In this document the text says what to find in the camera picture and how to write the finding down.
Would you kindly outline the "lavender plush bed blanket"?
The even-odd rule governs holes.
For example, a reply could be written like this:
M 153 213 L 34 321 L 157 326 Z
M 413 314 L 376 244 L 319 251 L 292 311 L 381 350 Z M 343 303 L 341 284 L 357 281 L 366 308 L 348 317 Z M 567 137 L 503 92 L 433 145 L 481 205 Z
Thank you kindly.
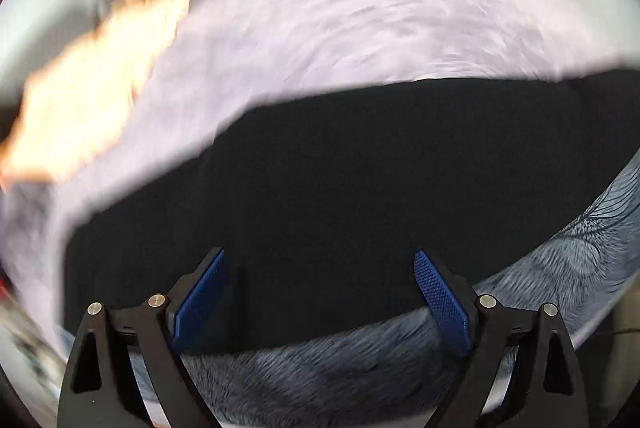
M 76 230 L 210 147 L 254 107 L 450 78 L 559 82 L 623 69 L 572 0 L 194 0 L 122 138 L 59 185 L 14 185 L 1 256 L 44 338 L 64 332 Z

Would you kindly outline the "pale yellow garment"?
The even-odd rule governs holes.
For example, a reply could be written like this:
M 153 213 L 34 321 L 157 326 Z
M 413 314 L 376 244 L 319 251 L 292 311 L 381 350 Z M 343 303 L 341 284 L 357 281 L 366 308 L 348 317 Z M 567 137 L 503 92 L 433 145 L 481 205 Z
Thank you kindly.
M 1 146 L 1 187 L 64 181 L 113 147 L 189 6 L 190 0 L 121 3 L 30 74 Z

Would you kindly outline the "black pants with patterned trim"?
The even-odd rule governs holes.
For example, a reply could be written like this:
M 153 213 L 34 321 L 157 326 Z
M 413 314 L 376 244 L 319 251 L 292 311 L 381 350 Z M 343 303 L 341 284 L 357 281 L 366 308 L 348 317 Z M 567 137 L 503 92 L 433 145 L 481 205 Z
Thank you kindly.
M 568 335 L 639 258 L 639 73 L 417 81 L 247 111 L 80 226 L 64 325 L 167 294 L 219 247 L 229 282 L 181 361 L 220 425 L 430 419 L 461 370 L 423 251 Z

